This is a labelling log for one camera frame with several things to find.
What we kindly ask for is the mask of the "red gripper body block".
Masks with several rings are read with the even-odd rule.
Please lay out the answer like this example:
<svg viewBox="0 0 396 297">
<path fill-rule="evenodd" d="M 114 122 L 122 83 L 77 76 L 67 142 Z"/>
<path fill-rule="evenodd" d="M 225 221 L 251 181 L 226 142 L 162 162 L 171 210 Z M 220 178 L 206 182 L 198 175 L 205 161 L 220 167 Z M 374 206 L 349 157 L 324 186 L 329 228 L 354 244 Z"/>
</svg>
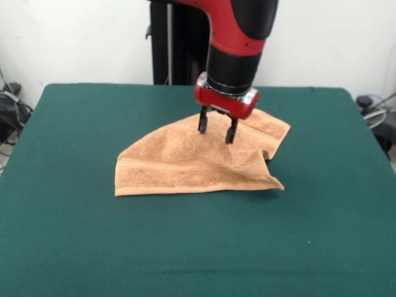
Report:
<svg viewBox="0 0 396 297">
<path fill-rule="evenodd" d="M 245 120 L 252 114 L 259 100 L 260 91 L 251 88 L 247 94 L 242 96 L 231 96 L 219 93 L 210 88 L 207 82 L 206 72 L 198 76 L 194 95 L 196 102 L 206 108 L 213 108 L 232 118 Z"/>
</svg>

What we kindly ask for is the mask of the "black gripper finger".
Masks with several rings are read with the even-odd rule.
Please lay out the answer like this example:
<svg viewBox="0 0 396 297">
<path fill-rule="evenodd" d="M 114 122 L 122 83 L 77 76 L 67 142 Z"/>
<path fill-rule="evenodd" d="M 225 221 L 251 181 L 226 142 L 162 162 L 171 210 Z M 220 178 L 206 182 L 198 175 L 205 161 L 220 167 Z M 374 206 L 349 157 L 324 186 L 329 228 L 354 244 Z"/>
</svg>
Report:
<svg viewBox="0 0 396 297">
<path fill-rule="evenodd" d="M 203 106 L 200 115 L 199 115 L 199 125 L 198 125 L 198 131 L 201 134 L 205 134 L 207 130 L 207 123 L 208 123 L 208 108 L 206 106 Z"/>
<path fill-rule="evenodd" d="M 226 137 L 225 137 L 225 143 L 227 145 L 233 144 L 233 142 L 235 140 L 236 131 L 238 129 L 238 122 L 239 122 L 238 118 L 231 117 L 230 119 L 231 119 L 231 126 L 228 128 Z"/>
</svg>

